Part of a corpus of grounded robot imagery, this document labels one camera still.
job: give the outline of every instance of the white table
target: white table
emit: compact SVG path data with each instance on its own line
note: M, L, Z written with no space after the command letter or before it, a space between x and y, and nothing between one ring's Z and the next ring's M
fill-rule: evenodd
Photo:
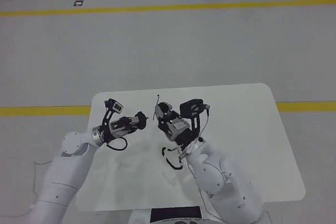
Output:
M300 200L305 187L296 165L279 112L268 86L246 84L160 90L103 92L92 100L89 127L101 124L104 100L113 98L124 106L121 116L142 111L148 119L145 130L127 136L125 151L106 146L96 153L87 179L77 193L76 205L83 211L113 211L162 207L201 206L192 176L175 171L162 158L162 147L173 147L152 121L157 101L179 105L203 99L211 106L203 137L213 148L233 154L251 175L251 182L264 202ZM201 115L202 125L206 114ZM122 143L116 140L113 146Z

